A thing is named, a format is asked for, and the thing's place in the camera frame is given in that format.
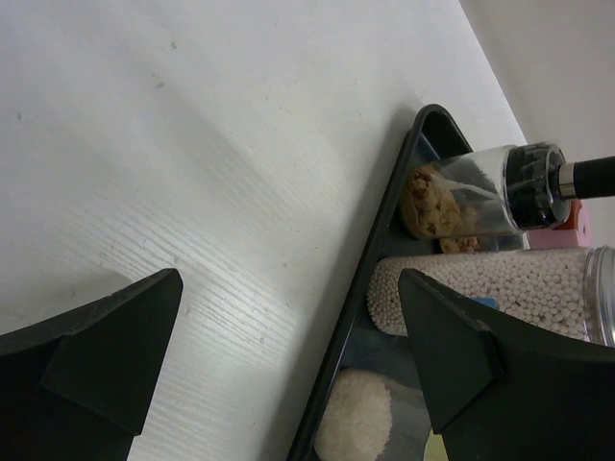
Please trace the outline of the black pump cap spice bottle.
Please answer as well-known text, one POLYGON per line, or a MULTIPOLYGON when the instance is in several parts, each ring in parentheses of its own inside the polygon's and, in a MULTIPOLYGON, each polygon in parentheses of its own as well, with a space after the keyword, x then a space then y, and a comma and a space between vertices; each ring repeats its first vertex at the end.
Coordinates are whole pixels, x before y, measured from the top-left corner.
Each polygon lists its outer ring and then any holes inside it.
POLYGON ((571 162, 552 143, 508 145, 410 169, 399 210, 416 238, 501 236, 554 228, 574 200, 614 194, 614 159, 571 162))

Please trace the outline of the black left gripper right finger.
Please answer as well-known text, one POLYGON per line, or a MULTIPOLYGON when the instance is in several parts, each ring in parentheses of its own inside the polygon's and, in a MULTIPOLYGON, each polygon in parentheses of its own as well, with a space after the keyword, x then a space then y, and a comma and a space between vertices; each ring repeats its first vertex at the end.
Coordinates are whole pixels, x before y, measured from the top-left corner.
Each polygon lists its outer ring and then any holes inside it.
POLYGON ((614 351, 405 269, 399 295, 434 433, 452 460, 610 460, 614 351))

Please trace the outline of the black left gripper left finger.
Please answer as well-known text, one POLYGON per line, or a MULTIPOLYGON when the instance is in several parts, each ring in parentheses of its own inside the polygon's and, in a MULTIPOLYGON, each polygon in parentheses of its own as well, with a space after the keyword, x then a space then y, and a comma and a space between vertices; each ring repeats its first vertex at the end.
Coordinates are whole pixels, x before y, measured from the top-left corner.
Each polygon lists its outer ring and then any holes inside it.
POLYGON ((1 337, 4 460, 125 460, 142 433, 183 293, 163 269, 1 337))

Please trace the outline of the yellow cap spice bottle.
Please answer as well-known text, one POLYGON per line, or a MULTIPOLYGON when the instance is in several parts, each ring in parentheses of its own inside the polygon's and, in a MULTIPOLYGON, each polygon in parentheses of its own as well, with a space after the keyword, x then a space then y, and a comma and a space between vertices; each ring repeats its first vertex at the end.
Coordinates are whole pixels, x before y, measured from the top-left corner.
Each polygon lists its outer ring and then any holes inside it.
POLYGON ((313 449, 325 461, 449 458, 422 392, 360 369, 337 374, 313 449))

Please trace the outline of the blue label white bead bottle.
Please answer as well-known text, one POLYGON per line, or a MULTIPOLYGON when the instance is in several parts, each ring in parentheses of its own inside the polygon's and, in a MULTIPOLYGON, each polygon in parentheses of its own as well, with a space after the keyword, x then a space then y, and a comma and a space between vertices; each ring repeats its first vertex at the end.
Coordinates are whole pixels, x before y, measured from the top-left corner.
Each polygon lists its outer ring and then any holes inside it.
POLYGON ((614 250, 565 248, 390 257, 379 262, 366 302, 380 331, 405 336, 398 281, 415 269, 503 313, 573 339, 614 344, 614 250))

